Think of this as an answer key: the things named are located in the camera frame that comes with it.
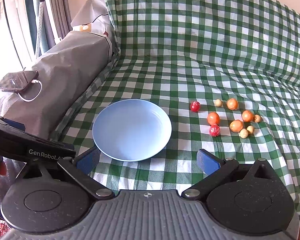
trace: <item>plate rim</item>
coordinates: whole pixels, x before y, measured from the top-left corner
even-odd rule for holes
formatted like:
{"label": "plate rim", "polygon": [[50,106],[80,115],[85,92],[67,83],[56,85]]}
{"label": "plate rim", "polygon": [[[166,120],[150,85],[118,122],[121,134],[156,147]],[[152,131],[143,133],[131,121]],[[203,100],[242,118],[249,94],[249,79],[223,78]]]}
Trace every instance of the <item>plate rim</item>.
{"label": "plate rim", "polygon": [[101,149],[99,148],[99,146],[98,146],[97,143],[96,143],[96,140],[95,140],[95,138],[94,138],[94,133],[93,133],[93,130],[94,130],[94,124],[95,124],[95,122],[96,122],[96,119],[97,119],[97,118],[99,117],[99,115],[100,115],[104,110],[106,110],[109,106],[112,106],[112,105],[114,105],[114,104],[116,104],[116,103],[120,103],[120,102],[122,102],[122,101],[131,101],[131,100],[133,100],[133,101],[136,101],[136,100],[137,100],[137,101],[145,101],[145,102],[147,102],[147,103],[150,103],[150,104],[155,105],[156,107],[160,108],[160,109],[165,113],[165,115],[168,117],[168,119],[169,119],[169,124],[170,124],[170,126],[169,126],[169,127],[170,127],[169,140],[171,139],[171,134],[172,134],[172,124],[171,124],[171,120],[170,120],[169,115],[168,115],[168,114],[167,114],[160,106],[156,105],[156,104],[153,103],[153,102],[150,102],[150,101],[147,101],[147,100],[144,100],[144,99],[135,99],[135,98],[131,98],[131,99],[119,100],[119,101],[117,101],[117,102],[114,102],[114,103],[112,103],[112,104],[109,104],[108,106],[106,106],[104,109],[102,109],[102,110],[100,111],[100,113],[98,114],[98,116],[97,116],[97,117],[95,118],[95,120],[93,121],[93,124],[92,124],[92,139],[93,139],[95,145],[97,146],[97,148],[98,148],[103,154],[107,155],[107,156],[110,157],[111,159],[114,159],[114,160],[117,160],[117,161],[121,161],[121,162],[140,162],[140,161],[144,161],[144,160],[150,159],[150,158],[152,158],[153,156],[157,155],[160,151],[162,151],[162,150],[164,149],[164,147],[166,147],[167,143],[169,142],[169,140],[168,140],[167,143],[165,144],[165,146],[164,146],[159,152],[153,154],[152,156],[150,156],[150,157],[148,157],[148,158],[146,158],[146,159],[131,160],[131,161],[128,161],[128,160],[122,160],[122,159],[118,159],[118,158],[112,157],[112,156],[110,156],[109,154],[105,153],[103,150],[101,150]]}

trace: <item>smartphone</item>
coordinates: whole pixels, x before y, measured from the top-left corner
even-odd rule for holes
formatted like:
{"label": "smartphone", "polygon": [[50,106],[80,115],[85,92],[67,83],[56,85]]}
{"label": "smartphone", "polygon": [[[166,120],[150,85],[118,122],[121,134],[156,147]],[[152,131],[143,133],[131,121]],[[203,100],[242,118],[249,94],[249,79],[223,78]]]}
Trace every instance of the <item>smartphone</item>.
{"label": "smartphone", "polygon": [[3,92],[20,93],[29,86],[33,79],[39,76],[38,71],[20,71],[6,74],[0,81]]}

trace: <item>red plastic-wrapped ball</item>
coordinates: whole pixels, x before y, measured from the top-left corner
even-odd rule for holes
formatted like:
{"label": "red plastic-wrapped ball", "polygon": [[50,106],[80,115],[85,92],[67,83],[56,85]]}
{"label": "red plastic-wrapped ball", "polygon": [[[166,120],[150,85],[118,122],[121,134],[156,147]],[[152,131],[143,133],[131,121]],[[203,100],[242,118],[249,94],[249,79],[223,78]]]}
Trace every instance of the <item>red plastic-wrapped ball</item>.
{"label": "red plastic-wrapped ball", "polygon": [[209,133],[211,136],[216,137],[220,135],[220,127],[217,124],[210,126]]}
{"label": "red plastic-wrapped ball", "polygon": [[198,112],[200,110],[200,103],[198,101],[194,101],[190,104],[190,110],[192,112]]}

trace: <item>white crosshair logo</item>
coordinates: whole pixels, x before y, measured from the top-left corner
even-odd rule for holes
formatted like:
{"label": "white crosshair logo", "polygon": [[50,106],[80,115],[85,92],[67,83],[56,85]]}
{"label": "white crosshair logo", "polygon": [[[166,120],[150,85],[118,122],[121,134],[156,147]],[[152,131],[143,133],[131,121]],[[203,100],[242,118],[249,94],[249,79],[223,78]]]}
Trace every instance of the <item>white crosshair logo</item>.
{"label": "white crosshair logo", "polygon": [[152,194],[150,192],[144,193],[143,194],[146,198],[150,198],[152,196]]}

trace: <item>white charging cable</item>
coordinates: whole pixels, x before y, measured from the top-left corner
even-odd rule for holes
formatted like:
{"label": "white charging cable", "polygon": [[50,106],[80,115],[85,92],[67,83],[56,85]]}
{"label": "white charging cable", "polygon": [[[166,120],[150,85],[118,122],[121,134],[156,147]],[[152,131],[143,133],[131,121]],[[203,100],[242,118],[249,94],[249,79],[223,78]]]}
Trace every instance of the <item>white charging cable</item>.
{"label": "white charging cable", "polygon": [[35,99],[38,97],[38,95],[40,95],[41,90],[42,90],[42,83],[41,83],[41,81],[34,79],[34,80],[31,81],[31,83],[32,83],[32,84],[39,83],[39,84],[40,84],[40,91],[39,91],[39,93],[38,93],[34,98],[32,98],[32,99],[30,99],[30,100],[24,99],[24,98],[18,93],[19,97],[20,97],[23,101],[25,101],[25,102],[31,102],[31,101],[35,100]]}

